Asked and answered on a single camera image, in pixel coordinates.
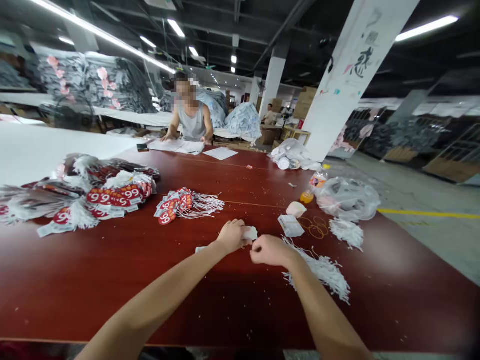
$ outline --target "bundle of tags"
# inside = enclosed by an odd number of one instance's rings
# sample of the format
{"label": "bundle of tags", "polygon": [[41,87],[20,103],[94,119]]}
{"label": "bundle of tags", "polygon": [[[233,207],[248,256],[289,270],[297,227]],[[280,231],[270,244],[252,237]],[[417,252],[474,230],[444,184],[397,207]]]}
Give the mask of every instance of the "bundle of tags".
{"label": "bundle of tags", "polygon": [[156,168],[72,154],[50,178],[21,187],[0,186],[0,223],[52,218],[37,230],[41,238],[94,228],[100,220],[138,210],[156,192],[158,179]]}
{"label": "bundle of tags", "polygon": [[177,191],[170,191],[157,205],[155,217],[161,225],[171,223],[175,218],[196,219],[214,217],[224,209],[225,203],[217,195],[203,195],[182,187]]}

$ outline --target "plastic bottle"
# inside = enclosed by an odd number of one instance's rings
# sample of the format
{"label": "plastic bottle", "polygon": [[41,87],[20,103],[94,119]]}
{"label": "plastic bottle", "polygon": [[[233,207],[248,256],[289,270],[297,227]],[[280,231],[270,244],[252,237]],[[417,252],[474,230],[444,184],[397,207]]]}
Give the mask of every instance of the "plastic bottle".
{"label": "plastic bottle", "polygon": [[322,188],[325,182],[329,179],[329,174],[326,170],[330,169],[330,165],[322,165],[320,171],[316,171],[311,177],[308,188],[301,194],[300,201],[304,204],[309,204],[314,199],[315,189]]}

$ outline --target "red wooden table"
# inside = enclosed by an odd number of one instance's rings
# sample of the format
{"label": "red wooden table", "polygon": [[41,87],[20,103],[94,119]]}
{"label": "red wooden table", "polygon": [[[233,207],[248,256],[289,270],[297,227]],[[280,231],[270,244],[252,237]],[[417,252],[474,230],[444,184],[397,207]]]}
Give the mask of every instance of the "red wooden table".
{"label": "red wooden table", "polygon": [[[277,218],[300,198],[312,171],[282,171],[263,153],[238,152],[218,161],[132,149],[118,157],[157,167],[162,176],[158,195],[139,211],[44,238],[36,230],[48,219],[0,227],[0,339],[87,342],[141,289],[215,240],[228,220],[281,235]],[[184,186],[221,193],[225,209],[215,218],[160,226],[153,215],[162,194]],[[308,209],[309,219],[330,219],[314,202]],[[351,306],[333,297],[368,348],[457,353],[468,347],[479,288],[381,214],[360,225],[364,253],[331,234],[320,240],[307,232],[294,242],[343,266]],[[253,265],[248,249],[229,255],[149,344],[314,349],[300,300],[281,271]]]}

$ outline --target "ceiling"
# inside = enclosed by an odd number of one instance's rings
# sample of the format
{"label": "ceiling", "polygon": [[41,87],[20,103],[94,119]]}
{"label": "ceiling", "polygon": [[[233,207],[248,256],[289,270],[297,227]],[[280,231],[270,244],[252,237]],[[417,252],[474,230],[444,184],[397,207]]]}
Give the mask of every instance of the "ceiling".
{"label": "ceiling", "polygon": [[[73,8],[99,28],[134,47],[151,48],[139,40],[142,35],[157,46],[159,60],[203,68],[191,57],[188,46],[215,66],[218,73],[231,75],[231,56],[236,53],[235,76],[251,78],[254,72],[266,78],[272,46],[290,37],[281,82],[294,87],[316,87],[329,56],[318,49],[321,39],[331,38],[333,51],[353,0],[96,0],[120,22],[116,22],[89,0],[55,0],[64,9]],[[404,97],[412,89],[436,84],[436,95],[480,94],[480,2],[477,0],[420,0],[404,30],[410,30],[446,15],[460,19],[448,28],[432,31],[394,44],[364,97]],[[27,25],[35,37],[52,41],[65,33],[63,22],[39,10],[28,0],[6,0],[0,19]],[[180,38],[167,19],[174,19],[185,33]],[[239,36],[238,47],[233,35]],[[67,44],[57,47],[71,50]],[[119,50],[99,42],[100,51],[120,56]],[[461,56],[477,52],[475,56]]]}

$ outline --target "man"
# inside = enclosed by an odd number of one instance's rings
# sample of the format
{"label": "man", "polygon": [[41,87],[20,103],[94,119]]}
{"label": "man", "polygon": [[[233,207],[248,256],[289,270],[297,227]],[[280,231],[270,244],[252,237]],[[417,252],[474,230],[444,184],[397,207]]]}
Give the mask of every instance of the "man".
{"label": "man", "polygon": [[195,86],[190,82],[187,74],[184,72],[175,74],[173,91],[178,94],[179,101],[174,104],[173,119],[168,132],[160,141],[176,139],[177,130],[181,124],[184,140],[211,144],[214,127],[210,110],[207,105],[196,99]]}
{"label": "man", "polygon": [[273,125],[275,122],[275,113],[272,111],[274,106],[272,104],[268,104],[268,112],[261,120],[262,122],[265,121],[265,125]]}
{"label": "man", "polygon": [[[248,245],[243,235],[249,229],[243,220],[227,222],[216,241],[157,278],[114,314],[76,360],[136,360],[148,339],[205,275],[224,257]],[[352,325],[297,251],[277,237],[262,235],[253,244],[250,258],[254,264],[280,266],[290,272],[322,359],[373,360]]]}

